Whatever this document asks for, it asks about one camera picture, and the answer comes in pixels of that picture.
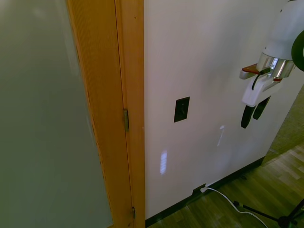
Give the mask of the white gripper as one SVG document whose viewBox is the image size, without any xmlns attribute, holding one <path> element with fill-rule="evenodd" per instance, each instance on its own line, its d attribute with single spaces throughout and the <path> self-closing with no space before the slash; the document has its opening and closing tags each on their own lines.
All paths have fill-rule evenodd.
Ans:
<svg viewBox="0 0 304 228">
<path fill-rule="evenodd" d="M 249 125 L 252 116 L 255 120 L 260 118 L 270 96 L 278 92 L 283 85 L 281 82 L 274 81 L 272 77 L 264 76 L 256 81 L 254 89 L 252 89 L 254 80 L 252 78 L 249 81 L 242 98 L 242 102 L 246 104 L 241 120 L 241 127 L 244 129 Z"/>
</svg>

